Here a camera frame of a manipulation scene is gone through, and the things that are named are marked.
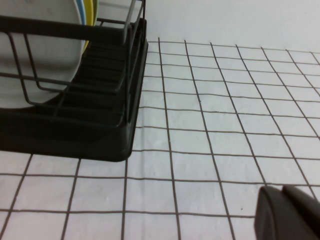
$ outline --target grout line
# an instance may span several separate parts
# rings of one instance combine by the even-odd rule
[[[15,191],[15,194],[14,194],[14,197],[13,197],[13,200],[12,200],[12,203],[11,203],[11,206],[10,206],[10,209],[8,210],[8,214],[5,218],[5,221],[3,223],[3,227],[2,227],[2,230],[0,232],[0,240],[3,238],[4,236],[4,233],[5,233],[5,230],[6,230],[6,227],[8,225],[8,222],[9,222],[9,218],[11,216],[11,213],[13,212],[13,209],[14,209],[14,206],[15,206],[15,203],[16,203],[16,200],[17,200],[17,196],[19,194],[19,191],[20,191],[20,188],[22,186],[22,183],[26,177],[26,173],[28,171],[28,168],[29,168],[29,165],[30,165],[30,162],[31,162],[31,159],[33,157],[33,154],[30,155],[29,159],[28,159],[28,162],[25,166],[25,169],[24,169],[24,172],[23,172],[23,175],[21,176],[21,179],[20,179],[20,182],[19,182],[19,185],[18,187],[16,188],[16,191]]]
[[[221,179],[220,179],[217,163],[216,163],[215,156],[214,156],[214,151],[213,151],[213,148],[212,148],[212,145],[211,145],[211,141],[210,141],[210,137],[209,137],[209,133],[208,133],[208,129],[207,129],[205,115],[204,115],[204,112],[203,112],[203,109],[202,109],[200,96],[198,94],[198,89],[197,89],[197,84],[196,84],[195,77],[194,77],[194,72],[193,72],[192,67],[191,67],[191,62],[190,62],[190,58],[189,58],[189,55],[188,55],[188,48],[187,48],[187,42],[186,41],[184,41],[184,45],[185,45],[185,51],[186,51],[186,55],[187,55],[187,58],[188,58],[192,79],[193,79],[195,92],[197,94],[197,98],[198,98],[198,102],[199,102],[199,107],[200,107],[200,111],[201,111],[201,115],[202,115],[204,129],[205,129],[205,132],[206,132],[206,137],[207,137],[207,140],[208,140],[208,143],[209,143],[209,148],[210,148],[210,153],[211,153],[213,165],[214,165],[215,172],[216,172],[216,175],[217,175],[217,178],[218,178],[218,182],[219,182],[219,186],[220,186],[220,190],[221,190],[221,195],[222,195],[222,199],[223,199],[223,204],[224,204],[224,207],[225,207],[225,212],[226,212],[226,215],[227,215],[227,218],[228,218],[228,222],[229,222],[229,226],[230,226],[232,239],[236,240],[235,233],[234,233],[234,228],[232,226],[232,222],[231,222],[231,218],[230,218],[230,214],[229,214],[229,210],[228,210],[228,205],[227,205],[224,189],[223,189],[223,186],[222,186],[222,183],[221,183]]]
[[[170,168],[171,168],[171,177],[172,177],[173,199],[174,199],[174,208],[175,208],[175,214],[176,214],[175,216],[176,216],[176,224],[177,224],[177,235],[178,235],[178,240],[181,240],[180,219],[179,219],[179,210],[178,210],[176,186],[175,186],[175,181],[174,181],[175,180],[175,174],[174,174],[174,166],[173,166],[173,160],[172,160],[172,149],[171,149],[171,141],[170,141],[170,130],[169,130],[167,100],[166,100],[166,88],[165,88],[164,71],[163,71],[163,66],[162,66],[160,38],[158,38],[158,47],[159,47],[160,67],[161,67],[161,76],[162,76],[162,88],[163,88],[164,111],[165,111],[165,120],[166,120],[166,132],[167,132],[167,137],[168,137],[169,155],[170,155]]]

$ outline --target yellow plate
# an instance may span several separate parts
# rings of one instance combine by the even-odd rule
[[[89,26],[94,25],[94,4],[92,2],[93,0],[83,0],[84,3],[84,8],[85,8],[85,15],[86,15],[86,24]],[[89,41],[85,41],[84,47],[83,47],[83,52],[85,52],[87,46],[88,46]]]

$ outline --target dish rack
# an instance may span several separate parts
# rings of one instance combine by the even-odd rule
[[[146,1],[131,23],[135,3],[131,1],[126,21],[98,18],[96,26],[0,16],[0,32],[12,40],[18,70],[18,74],[0,72],[0,76],[19,79],[21,94],[32,105],[0,108],[1,150],[112,162],[130,156],[148,49]],[[21,73],[11,33],[24,35],[33,76]],[[37,77],[28,35],[89,40],[71,82]],[[32,102],[24,81],[35,81],[43,91],[59,94],[45,103]],[[43,88],[40,83],[66,88]]]

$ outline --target black plastic object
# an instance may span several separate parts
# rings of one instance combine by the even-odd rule
[[[20,79],[21,94],[33,105],[0,108],[1,150],[113,162],[130,156],[148,49],[146,3],[142,1],[136,22],[130,23],[135,3],[132,0],[126,22],[98,18],[100,26],[0,16],[0,32],[11,40],[19,73],[0,72],[0,76]],[[105,27],[104,23],[123,27]],[[19,54],[11,33],[24,35],[33,76],[19,71]],[[37,77],[30,34],[90,41],[72,82]],[[31,102],[24,87],[26,80],[59,95],[45,103]],[[43,88],[41,82],[66,88]]]
[[[254,229],[257,240],[320,240],[320,203],[293,186],[264,186]]]

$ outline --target dish rack tray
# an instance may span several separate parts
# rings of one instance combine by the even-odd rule
[[[132,0],[126,21],[98,18],[96,26],[0,16],[0,33],[10,39],[18,72],[0,72],[0,77],[20,80],[21,94],[31,105],[0,108],[0,150],[112,162],[130,156],[148,50],[146,2],[140,2],[132,23],[135,3]],[[32,76],[22,74],[12,33],[24,36]],[[37,77],[29,35],[89,41],[71,82]],[[30,101],[25,81],[58,96],[44,103]]]

